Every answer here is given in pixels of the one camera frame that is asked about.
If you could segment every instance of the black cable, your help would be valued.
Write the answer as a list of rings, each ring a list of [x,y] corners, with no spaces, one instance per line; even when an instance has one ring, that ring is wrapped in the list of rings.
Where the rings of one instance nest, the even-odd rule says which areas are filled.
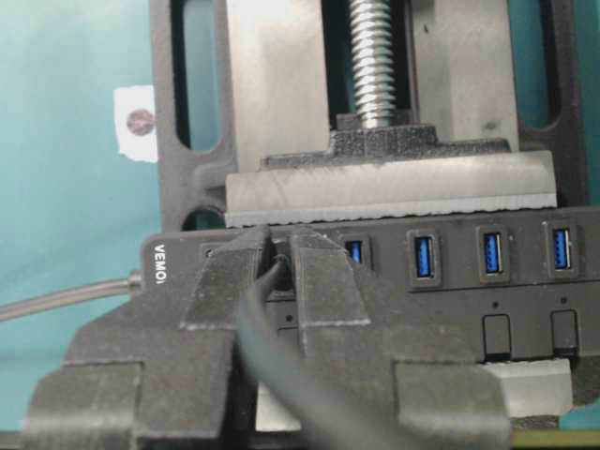
[[[77,305],[79,303],[115,295],[131,294],[140,284],[140,275],[133,271],[128,278],[107,279],[98,283],[86,284],[59,292],[47,293],[0,307],[0,322],[22,316]]]
[[[268,294],[285,274],[281,257],[243,294],[237,318],[238,345],[247,367],[324,448],[427,449],[433,446],[393,417],[313,374],[297,351],[278,340],[264,311]]]

